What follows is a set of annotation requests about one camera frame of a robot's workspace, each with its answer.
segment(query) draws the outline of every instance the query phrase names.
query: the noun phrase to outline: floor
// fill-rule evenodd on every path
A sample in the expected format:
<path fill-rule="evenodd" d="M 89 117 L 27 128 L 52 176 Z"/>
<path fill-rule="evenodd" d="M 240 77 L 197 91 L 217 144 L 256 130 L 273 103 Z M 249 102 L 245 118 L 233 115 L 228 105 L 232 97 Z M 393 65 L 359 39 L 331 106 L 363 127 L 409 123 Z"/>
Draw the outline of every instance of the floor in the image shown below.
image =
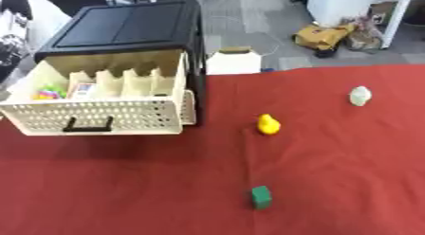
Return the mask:
<path fill-rule="evenodd" d="M 425 63 L 425 27 L 401 26 L 393 45 L 371 55 L 342 47 L 332 59 L 290 41 L 290 35 L 311 22 L 302 4 L 290 0 L 200 0 L 204 10 L 208 53 L 223 46 L 251 45 L 264 55 L 263 67 L 288 70 L 332 65 Z"/>

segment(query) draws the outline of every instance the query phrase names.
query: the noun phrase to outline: white cabinet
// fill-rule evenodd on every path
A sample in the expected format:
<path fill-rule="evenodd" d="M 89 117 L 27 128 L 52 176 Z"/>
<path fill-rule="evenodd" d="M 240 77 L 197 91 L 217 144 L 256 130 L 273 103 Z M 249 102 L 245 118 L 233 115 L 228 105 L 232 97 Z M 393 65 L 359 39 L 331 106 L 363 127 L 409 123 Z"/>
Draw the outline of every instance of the white cabinet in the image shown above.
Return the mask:
<path fill-rule="evenodd" d="M 308 10 L 321 27 L 335 27 L 342 18 L 367 14 L 373 0 L 308 0 Z"/>

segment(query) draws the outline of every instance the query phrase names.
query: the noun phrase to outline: drawer handle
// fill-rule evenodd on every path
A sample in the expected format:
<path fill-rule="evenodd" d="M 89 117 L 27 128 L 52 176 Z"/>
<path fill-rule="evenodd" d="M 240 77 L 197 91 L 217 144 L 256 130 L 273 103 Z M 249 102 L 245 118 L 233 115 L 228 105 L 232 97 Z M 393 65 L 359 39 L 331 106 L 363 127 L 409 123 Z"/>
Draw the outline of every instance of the drawer handle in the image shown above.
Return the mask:
<path fill-rule="evenodd" d="M 105 126 L 91 126 L 91 127 L 74 127 L 77 119 L 72 117 L 69 119 L 68 124 L 63 128 L 64 133 L 106 133 L 112 132 L 112 122 L 114 121 L 113 117 L 108 117 Z"/>

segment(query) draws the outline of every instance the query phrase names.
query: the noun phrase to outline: green cube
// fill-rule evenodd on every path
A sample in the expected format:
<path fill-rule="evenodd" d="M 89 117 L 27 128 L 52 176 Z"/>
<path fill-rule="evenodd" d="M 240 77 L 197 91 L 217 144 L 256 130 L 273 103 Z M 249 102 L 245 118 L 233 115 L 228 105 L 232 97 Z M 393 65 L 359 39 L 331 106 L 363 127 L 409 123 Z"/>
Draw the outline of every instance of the green cube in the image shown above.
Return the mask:
<path fill-rule="evenodd" d="M 271 194 L 266 186 L 252 189 L 252 202 L 257 209 L 268 208 L 271 204 Z"/>

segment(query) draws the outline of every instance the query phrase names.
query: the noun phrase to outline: white basket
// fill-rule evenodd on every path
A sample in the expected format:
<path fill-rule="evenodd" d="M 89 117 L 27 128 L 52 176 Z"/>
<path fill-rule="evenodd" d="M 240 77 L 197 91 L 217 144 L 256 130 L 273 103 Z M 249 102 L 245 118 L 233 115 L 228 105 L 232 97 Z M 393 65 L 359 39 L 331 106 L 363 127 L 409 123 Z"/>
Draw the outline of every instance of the white basket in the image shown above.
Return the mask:
<path fill-rule="evenodd" d="M 160 87 L 160 96 L 33 99 L 47 84 L 67 87 L 71 72 L 121 72 L 129 67 L 145 67 L 147 63 L 155 63 L 167 78 L 167 85 Z M 0 109 L 28 136 L 179 134 L 183 124 L 195 124 L 194 93 L 185 89 L 186 66 L 187 56 L 180 50 L 48 57 L 0 103 Z M 75 120 L 71 129 L 77 131 L 64 132 L 71 119 Z M 107 124 L 110 131 L 93 131 Z"/>

